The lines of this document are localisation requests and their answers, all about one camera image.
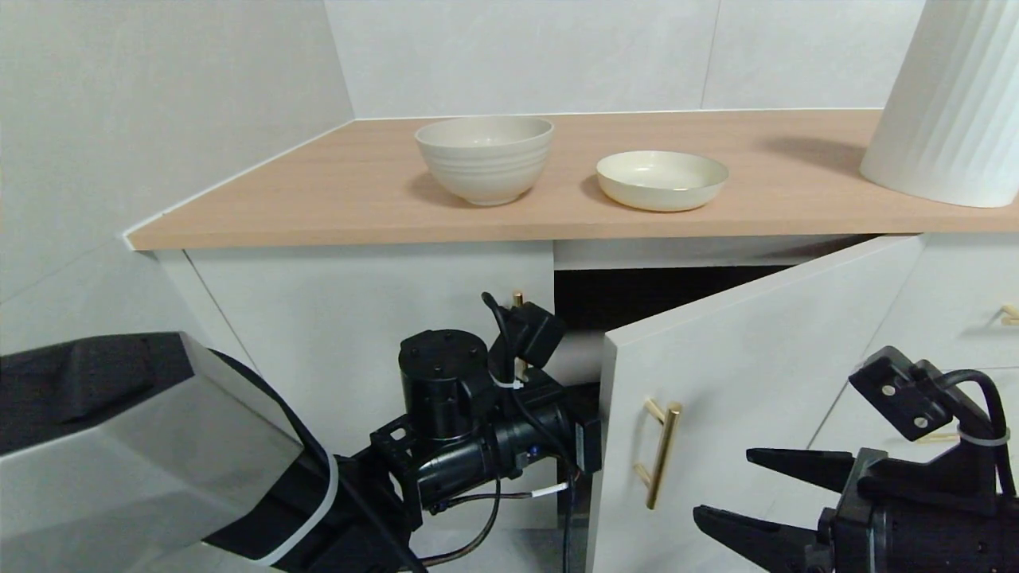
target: white bowl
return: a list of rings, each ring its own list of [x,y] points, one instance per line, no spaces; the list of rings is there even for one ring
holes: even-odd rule
[[[425,125],[414,139],[449,193],[475,205],[502,205],[534,187],[552,131],[552,122],[539,117],[464,117]]]
[[[598,161],[605,195],[646,211],[689,211],[718,195],[729,169],[714,159],[672,151],[628,151]]]

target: bowl rim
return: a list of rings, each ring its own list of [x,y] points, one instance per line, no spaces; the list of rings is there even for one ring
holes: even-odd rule
[[[525,138],[523,140],[516,140],[516,141],[512,141],[512,142],[506,142],[506,143],[501,143],[501,144],[496,144],[496,145],[486,145],[486,146],[480,146],[480,147],[479,146],[469,147],[469,146],[463,146],[463,145],[447,145],[447,144],[433,143],[433,142],[425,141],[425,140],[421,139],[421,133],[424,132],[425,129],[428,129],[429,127],[434,127],[436,125],[443,125],[445,123],[452,123],[452,122],[455,122],[455,121],[470,121],[470,120],[477,120],[477,119],[492,119],[492,118],[496,118],[496,119],[505,119],[505,118],[508,118],[508,119],[533,119],[533,120],[537,120],[537,121],[539,121],[541,123],[544,123],[545,129],[542,131],[537,136],[532,136],[530,138]],[[535,140],[537,140],[539,138],[548,137],[553,132],[555,132],[555,123],[552,123],[550,120],[545,119],[544,117],[539,117],[537,115],[505,115],[505,114],[465,115],[463,117],[451,117],[451,118],[448,118],[448,119],[443,119],[441,121],[434,121],[434,122],[429,123],[427,125],[422,125],[421,127],[418,127],[418,129],[414,133],[414,140],[416,142],[418,142],[419,144],[421,144],[421,145],[427,145],[429,147],[435,147],[435,148],[441,148],[441,149],[492,149],[492,148],[498,148],[498,147],[501,147],[501,146],[517,145],[517,144],[526,143],[526,142],[533,142],[533,141],[535,141]]]
[[[629,181],[625,181],[625,180],[619,179],[616,177],[613,177],[611,175],[608,175],[608,174],[606,174],[604,172],[602,164],[605,161],[607,161],[608,159],[612,159],[614,157],[619,157],[621,155],[629,155],[631,153],[656,153],[656,154],[665,154],[665,155],[685,155],[685,156],[688,156],[688,157],[694,157],[696,159],[702,160],[702,161],[707,162],[707,163],[713,163],[714,165],[720,167],[721,168],[722,176],[718,180],[716,180],[714,183],[711,183],[709,185],[704,185],[704,186],[699,186],[699,187],[667,188],[667,187],[654,187],[654,186],[648,186],[648,185],[641,185],[641,184],[629,183]],[[710,157],[707,157],[707,156],[704,156],[704,155],[698,155],[696,153],[687,153],[687,152],[684,152],[684,151],[666,151],[666,150],[662,150],[662,149],[634,149],[634,150],[630,150],[630,151],[621,151],[620,153],[613,153],[611,155],[606,155],[606,156],[604,156],[604,157],[602,157],[601,159],[598,160],[598,163],[594,166],[594,170],[595,170],[595,172],[597,172],[597,174],[599,176],[605,177],[606,179],[608,179],[610,181],[613,181],[613,183],[618,183],[620,185],[625,185],[625,186],[628,186],[628,187],[635,187],[635,188],[638,188],[638,189],[646,189],[648,191],[675,191],[675,192],[701,191],[701,190],[705,190],[705,189],[708,189],[708,188],[716,187],[716,186],[722,185],[726,181],[728,181],[729,180],[729,175],[730,175],[729,167],[726,166],[726,164],[722,163],[721,161],[718,161],[717,159],[711,159]]]

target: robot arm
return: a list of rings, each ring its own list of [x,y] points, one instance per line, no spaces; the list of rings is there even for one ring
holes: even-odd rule
[[[290,573],[425,571],[408,548],[422,511],[558,454],[548,436],[580,471],[600,469],[596,413],[539,368],[561,322],[533,304],[498,312],[491,350],[459,330],[405,341],[407,414],[350,458],[328,454],[255,372],[186,334],[3,357],[3,571],[130,571],[199,540]],[[532,366],[526,384],[501,369],[515,357]]]
[[[988,417],[956,385],[977,381]],[[982,372],[943,374],[888,347],[850,383],[910,440],[959,419],[962,440],[926,464],[886,452],[750,450],[747,460],[841,492],[816,530],[699,507],[697,526],[771,573],[1019,572],[1019,500],[1001,399]],[[1003,493],[996,488],[1000,477]]]

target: black cable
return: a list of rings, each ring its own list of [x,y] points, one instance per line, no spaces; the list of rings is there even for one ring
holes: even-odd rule
[[[277,405],[279,405],[279,408],[283,411],[283,415],[286,416],[286,420],[290,422],[290,426],[292,426],[293,430],[298,433],[298,437],[300,437],[301,441],[305,445],[305,447],[311,450],[312,453],[315,455],[316,460],[319,462],[318,464],[319,470],[324,472],[325,474],[323,477],[325,479],[328,479],[329,454],[326,453],[325,448],[323,448],[322,445],[319,444],[317,439],[315,439],[315,436],[312,435],[312,432],[311,430],[308,429],[308,426],[306,426],[305,423],[301,421],[301,418],[299,418],[297,413],[293,412],[293,410],[290,408],[290,405],[287,404],[286,401],[284,401],[281,396],[279,396],[279,393],[277,393],[275,388],[270,386],[269,382],[265,381],[265,379],[262,376],[258,375],[257,372],[249,368],[247,364],[244,364],[243,362],[236,360],[235,358],[223,354],[219,351],[212,349],[209,350],[212,351],[212,353],[215,354],[220,360],[226,363],[227,366],[236,370],[237,373],[244,376],[249,382],[252,383],[252,385],[262,390],[266,396],[271,398],[273,401],[276,402]],[[360,490],[358,490],[358,488],[353,483],[351,483],[346,479],[346,477],[343,476],[343,472],[337,471],[337,474],[339,477],[339,485],[343,488],[343,490],[346,491],[346,494],[351,497],[351,500],[354,501],[355,505],[357,505],[358,508],[361,509],[362,513],[365,514],[365,517],[368,518],[368,521],[370,521],[372,525],[375,526],[375,529],[378,530],[378,533],[382,536],[382,538],[387,543],[389,543],[393,552],[395,552],[395,554],[399,556],[400,561],[403,561],[406,564],[404,571],[414,571],[414,573],[428,573],[428,570],[425,569],[425,565],[422,563],[420,559],[418,559],[418,556],[414,555],[414,552],[411,551],[410,548],[408,548],[406,544],[400,542],[399,539],[396,538],[396,535],[392,532],[389,526],[386,525],[385,521],[382,520],[382,518],[378,515],[378,513],[372,508],[371,504],[369,504],[361,496]]]
[[[502,498],[502,485],[498,478],[495,478],[495,493],[492,494],[492,513],[488,515],[488,521],[485,526],[481,529],[481,532],[471,540],[470,543],[464,545],[463,548],[451,551],[449,553],[443,553],[439,555],[433,555],[432,557],[426,557],[422,559],[421,562],[425,564],[426,567],[434,567],[436,565],[441,565],[443,563],[449,563],[450,561],[465,557],[467,554],[478,549],[488,534],[491,533],[492,527],[495,525],[495,518],[499,514],[499,500]],[[401,568],[398,571],[409,571],[409,569]]]
[[[1005,406],[990,376],[979,370],[953,370],[942,377],[944,387],[952,387],[962,382],[972,381],[980,384],[983,399],[987,403],[987,415],[990,417],[990,428],[996,438],[1004,438],[1008,432],[1008,422],[1005,419]],[[1015,478],[1012,475],[1012,463],[1009,461],[1009,445],[996,446],[995,465],[998,467],[998,480],[1002,484],[1002,492],[1009,497],[1016,496]]]
[[[495,493],[474,493],[471,496],[461,496],[460,498],[453,498],[441,503],[442,511],[455,508],[457,506],[466,504],[468,502],[477,502],[479,500],[494,500],[498,498],[500,500],[533,500],[534,497],[531,496],[530,491],[521,491],[519,493],[500,493],[496,496]]]
[[[514,367],[514,359],[516,358],[513,346],[513,341],[509,338],[509,329],[506,328],[505,320],[502,318],[502,311],[499,308],[498,303],[495,299],[488,293],[481,294],[481,300],[485,303],[485,306],[492,311],[492,315],[495,317],[495,323],[498,325],[499,334],[502,336],[503,344],[505,346],[504,355],[504,378],[503,383],[513,383],[516,381],[516,368]],[[552,432],[548,431],[537,418],[531,414],[530,410],[524,406],[524,403],[520,400],[520,396],[514,389],[506,390],[509,393],[511,399],[513,400],[514,406],[520,411],[527,420],[527,423],[531,424],[538,433],[542,435],[552,448],[555,450],[556,454],[561,456],[562,462],[567,466],[567,477],[568,477],[568,498],[567,498],[567,511],[566,511],[566,522],[562,524],[562,573],[570,573],[570,526],[573,521],[573,506],[576,499],[575,489],[577,486],[576,480],[574,479],[574,470],[576,469],[576,464],[570,459],[568,450],[562,446],[562,442],[555,437]]]

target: cabinet door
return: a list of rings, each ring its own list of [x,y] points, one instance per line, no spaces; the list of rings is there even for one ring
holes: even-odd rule
[[[460,328],[491,343],[497,328],[482,291],[508,305],[520,290],[553,309],[551,243],[187,254],[266,380],[337,454],[360,451],[369,432],[404,414],[400,341],[426,329]],[[544,460],[502,490],[554,482],[554,461]],[[425,527],[478,530],[490,510],[485,503],[464,504],[426,515]],[[502,504],[497,526],[555,527],[554,497]]]
[[[693,508],[764,515],[779,500],[781,476],[745,451],[807,447],[923,247],[877,238],[610,331],[588,570],[754,570],[697,530]],[[661,432],[646,399],[683,405],[653,511],[634,471],[653,466]]]
[[[930,235],[871,351],[892,345],[942,370],[1019,367],[1019,233]]]

